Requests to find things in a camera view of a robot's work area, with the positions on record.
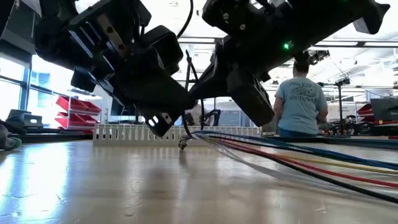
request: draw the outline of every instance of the cable bundle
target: cable bundle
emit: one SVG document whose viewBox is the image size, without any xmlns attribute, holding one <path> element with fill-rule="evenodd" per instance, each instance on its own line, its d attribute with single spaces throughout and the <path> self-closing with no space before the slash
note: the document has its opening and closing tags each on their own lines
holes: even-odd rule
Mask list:
<svg viewBox="0 0 398 224">
<path fill-rule="evenodd" d="M 385 182 L 385 181 L 380 181 L 380 180 L 372 180 L 372 179 L 366 179 L 363 177 L 354 177 L 352 175 L 340 174 L 337 172 L 332 172 L 332 171 L 328 171 L 328 170 L 321 169 L 318 167 L 310 166 L 308 164 L 304 164 L 304 163 L 298 162 L 298 161 L 326 164 L 326 165 L 339 166 L 339 167 L 347 167 L 350 169 L 360 169 L 360 170 L 378 172 L 378 173 L 383 173 L 383 174 L 393 174 L 393 175 L 398 174 L 398 171 L 396 171 L 398 169 L 398 164 L 394 164 L 394 163 L 390 163 L 390 162 L 383 162 L 383 161 L 374 161 L 374 160 L 369 160 L 369 159 L 362 159 L 359 157 L 354 157 L 354 156 L 350 156 L 350 155 L 339 153 L 339 152 L 316 149 L 316 148 L 307 147 L 307 146 L 296 146 L 296 145 L 288 144 L 285 142 L 279 142 L 279 141 L 276 141 L 273 139 L 255 138 L 255 137 L 251 137 L 251 136 L 223 134 L 223 133 L 216 133 L 213 131 L 199 131 L 199 132 L 193 133 L 193 137 L 197 138 L 197 139 L 201 139 L 202 141 L 206 141 L 210 145 L 213 144 L 213 145 L 217 145 L 218 147 L 223 147 L 224 148 L 223 151 L 221 149 L 217 149 L 217 151 L 224 154 L 225 156 L 228 156 L 229 158 L 232 158 L 238 162 L 242 162 L 243 164 L 246 164 L 249 167 L 252 167 L 253 169 L 256 169 L 260 172 L 271 175 L 273 177 L 275 177 L 275 176 L 282 177 L 281 179 L 293 180 L 295 182 L 298 182 L 301 184 L 307 184 L 307 185 L 309 184 L 309 185 L 312 185 L 312 186 L 320 188 L 320 189 L 332 190 L 335 192 L 340 192 L 340 193 L 343 192 L 344 194 L 348 194 L 349 191 L 342 189 L 342 188 L 344 188 L 344 189 L 348 189 L 348 190 L 354 191 L 359 194 L 366 195 L 368 197 L 378 198 L 381 200 L 385 200 L 387 202 L 392 202 L 392 203 L 398 204 L 398 198 L 392 197 L 390 195 L 374 192 L 371 190 L 367 190 L 367 189 L 357 187 L 357 186 L 354 186 L 351 184 L 347 184 L 347 183 L 341 182 L 339 180 L 335 180 L 330 177 L 321 175 L 319 173 L 326 174 L 326 175 L 332 175 L 332 176 L 336 176 L 336 177 L 340 177 L 340 178 L 344 178 L 344 179 L 350 179 L 350 180 L 366 182 L 366 183 L 370 183 L 370 184 L 381 185 L 381 186 L 385 186 L 385 187 L 396 188 L 396 187 L 398 187 L 398 183 Z M 256 146 L 273 147 L 276 149 L 282 149 L 282 150 L 288 150 L 288 151 L 294 151 L 294 152 L 301 152 L 301 153 L 309 154 L 312 156 L 319 156 L 319 157 L 324 157 L 327 159 L 343 161 L 344 163 L 349 162 L 349 163 L 361 164 L 362 166 L 352 166 L 352 165 L 348 165 L 348 164 L 339 164 L 336 162 L 325 162 L 325 161 L 317 161 L 317 160 L 307 159 L 307 158 L 302 158 L 302 157 L 271 154 L 268 152 L 260 151 L 258 149 L 249 147 L 248 144 L 256 145 Z M 231 154 L 232 152 L 228 151 L 228 148 L 231 148 L 231 149 L 234 149 L 237 151 L 241 151 L 241 152 L 245 152 L 248 154 L 254 154 L 257 156 L 261 156 L 266 159 L 270 159 L 274 162 L 277 162 L 279 164 L 287 166 L 293 170 L 296 170 L 303 174 L 309 175 L 310 177 L 314 177 L 318 180 L 322 180 L 324 182 L 328 182 L 328 183 L 337 185 L 342 188 L 333 187 L 333 186 L 330 186 L 327 184 L 325 185 L 324 182 L 317 182 L 309 177 L 296 176 L 293 174 L 281 174 L 277 171 L 269 170 L 269 169 L 266 169 L 265 167 L 251 164 L 251 163 L 243 160 L 242 158 L 237 157 L 237 155 Z M 390 169 L 390 170 L 364 167 L 363 165 L 371 166 L 371 167 L 381 167 L 381 168 Z"/>
</svg>

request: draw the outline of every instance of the yellow cable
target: yellow cable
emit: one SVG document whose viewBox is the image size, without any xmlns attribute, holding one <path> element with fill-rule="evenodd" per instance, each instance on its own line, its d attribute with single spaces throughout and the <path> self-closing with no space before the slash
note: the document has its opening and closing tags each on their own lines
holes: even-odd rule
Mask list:
<svg viewBox="0 0 398 224">
<path fill-rule="evenodd" d="M 288 156 L 288 155 L 282 155 L 279 154 L 278 156 L 283 156 L 289 159 L 295 159 L 298 161 L 305 161 L 305 162 L 311 162 L 311 163 L 316 163 L 316 164 L 323 164 L 323 165 L 329 165 L 329 166 L 337 166 L 337 167 L 345 167 L 349 169 L 357 169 L 357 170 L 365 170 L 365 171 L 370 171 L 370 172 L 378 172 L 382 174 L 395 174 L 398 175 L 398 171 L 394 170 L 384 170 L 384 169 L 377 169 L 377 168 L 370 168 L 370 167 L 365 167 L 365 166 L 353 166 L 353 165 L 348 165 L 348 164 L 342 164 L 339 162 L 327 162 L 327 161 L 319 161 L 316 159 L 306 159 L 302 158 L 299 156 Z"/>
</svg>

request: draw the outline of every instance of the screw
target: screw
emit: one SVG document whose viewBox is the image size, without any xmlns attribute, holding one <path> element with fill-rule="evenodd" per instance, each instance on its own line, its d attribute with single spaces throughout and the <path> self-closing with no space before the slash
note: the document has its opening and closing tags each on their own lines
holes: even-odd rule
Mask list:
<svg viewBox="0 0 398 224">
<path fill-rule="evenodd" d="M 224 14 L 223 14 L 223 19 L 224 19 L 224 20 L 229 19 L 229 14 L 228 14 L 228 13 L 224 13 Z"/>
<path fill-rule="evenodd" d="M 111 33 L 113 33 L 113 28 L 112 27 L 108 27 L 108 28 L 106 28 L 106 31 L 111 34 Z"/>
</svg>

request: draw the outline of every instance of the white cable tray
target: white cable tray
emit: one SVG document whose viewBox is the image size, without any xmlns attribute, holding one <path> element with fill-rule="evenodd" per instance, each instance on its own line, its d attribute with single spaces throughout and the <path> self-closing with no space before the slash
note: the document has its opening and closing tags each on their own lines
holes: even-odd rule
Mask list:
<svg viewBox="0 0 398 224">
<path fill-rule="evenodd" d="M 199 131 L 199 126 L 190 126 L 191 132 Z M 229 134 L 261 136 L 260 128 L 246 127 L 205 127 L 205 131 L 218 131 Z M 96 124 L 93 144 L 95 146 L 178 146 L 180 138 L 186 135 L 184 127 L 174 126 L 162 137 L 155 136 L 146 125 L 136 124 Z M 189 141 L 189 146 L 205 146 L 200 141 Z"/>
</svg>

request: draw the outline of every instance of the wooden floor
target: wooden floor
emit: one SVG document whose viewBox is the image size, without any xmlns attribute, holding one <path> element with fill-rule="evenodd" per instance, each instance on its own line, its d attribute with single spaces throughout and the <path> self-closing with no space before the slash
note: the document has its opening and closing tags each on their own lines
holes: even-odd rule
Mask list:
<svg viewBox="0 0 398 224">
<path fill-rule="evenodd" d="M 398 162 L 396 151 L 317 147 Z M 398 181 L 391 175 L 334 169 Z M 372 189 L 398 197 L 398 190 Z M 171 147 L 66 142 L 0 152 L 0 223 L 397 224 L 397 208 L 276 180 L 207 148 L 181 153 Z"/>
</svg>

